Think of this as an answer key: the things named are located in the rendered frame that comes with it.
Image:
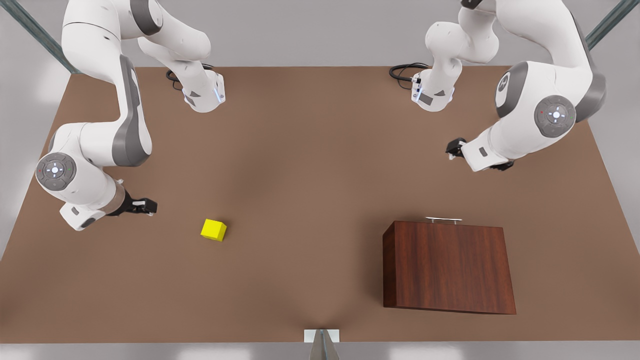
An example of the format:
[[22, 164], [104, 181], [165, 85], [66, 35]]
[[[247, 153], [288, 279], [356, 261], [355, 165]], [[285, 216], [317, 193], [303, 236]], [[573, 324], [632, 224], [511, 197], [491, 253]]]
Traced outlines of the silver frame post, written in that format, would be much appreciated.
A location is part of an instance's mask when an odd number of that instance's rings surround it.
[[592, 50], [617, 24], [619, 24], [635, 7], [640, 0], [620, 0], [613, 9], [594, 27], [585, 37], [589, 50]]
[[72, 75], [82, 73], [66, 59], [62, 46], [33, 18], [27, 9], [19, 4], [18, 0], [0, 0], [0, 6]]
[[304, 342], [311, 343], [310, 360], [340, 360], [335, 348], [340, 342], [338, 329], [305, 329]]

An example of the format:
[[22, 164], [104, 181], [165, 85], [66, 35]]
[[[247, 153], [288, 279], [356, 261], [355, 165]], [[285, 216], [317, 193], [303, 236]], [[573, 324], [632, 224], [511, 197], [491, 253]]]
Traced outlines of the yellow cube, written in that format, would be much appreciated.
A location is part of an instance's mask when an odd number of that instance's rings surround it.
[[221, 221], [214, 219], [206, 219], [202, 225], [200, 235], [205, 239], [216, 240], [222, 242], [226, 234], [227, 226]]

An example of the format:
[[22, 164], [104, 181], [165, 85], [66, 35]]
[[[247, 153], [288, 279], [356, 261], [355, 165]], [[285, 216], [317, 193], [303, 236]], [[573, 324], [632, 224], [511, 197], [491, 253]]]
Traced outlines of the dark wooden drawer cabinet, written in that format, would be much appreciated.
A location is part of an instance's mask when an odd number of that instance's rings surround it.
[[394, 221], [382, 235], [383, 305], [516, 314], [501, 227]]

